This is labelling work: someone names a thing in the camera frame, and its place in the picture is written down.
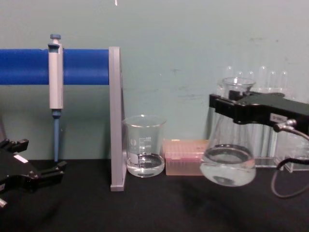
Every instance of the black tabletop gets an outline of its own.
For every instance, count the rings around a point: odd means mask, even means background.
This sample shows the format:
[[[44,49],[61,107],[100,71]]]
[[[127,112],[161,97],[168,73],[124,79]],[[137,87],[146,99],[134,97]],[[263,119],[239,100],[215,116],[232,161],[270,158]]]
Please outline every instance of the black tabletop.
[[[309,192],[289,200],[271,193],[274,170],[258,169],[238,188],[202,176],[150,178],[127,174],[124,192],[111,192],[109,160],[68,160],[61,185],[33,194],[7,192],[0,232],[306,232]],[[34,161],[45,168],[49,162]],[[308,172],[281,172],[278,190],[293,192]]]

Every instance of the glass flask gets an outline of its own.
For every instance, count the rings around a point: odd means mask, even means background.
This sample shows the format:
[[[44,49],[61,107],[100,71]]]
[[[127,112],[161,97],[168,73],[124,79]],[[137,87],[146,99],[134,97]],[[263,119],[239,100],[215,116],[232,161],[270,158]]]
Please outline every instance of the glass flask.
[[[165,119],[138,115],[126,118],[127,170],[138,177],[150,177],[164,170],[162,152]]]
[[[255,84],[247,78],[229,77],[222,81],[223,97],[233,100]],[[211,132],[200,169],[210,181],[229,187],[243,186],[255,177],[255,161],[248,125],[238,125],[233,119],[219,115]]]

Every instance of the clear liquid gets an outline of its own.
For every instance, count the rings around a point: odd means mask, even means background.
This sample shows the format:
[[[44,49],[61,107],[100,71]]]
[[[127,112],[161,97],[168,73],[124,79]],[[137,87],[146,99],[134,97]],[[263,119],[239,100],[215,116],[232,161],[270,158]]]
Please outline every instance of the clear liquid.
[[[157,154],[142,154],[138,156],[138,164],[131,162],[131,158],[126,161],[127,170],[135,176],[150,177],[160,174],[164,170],[164,159]]]
[[[246,185],[255,177],[254,157],[239,145],[222,144],[206,150],[200,169],[212,182],[229,187]]]

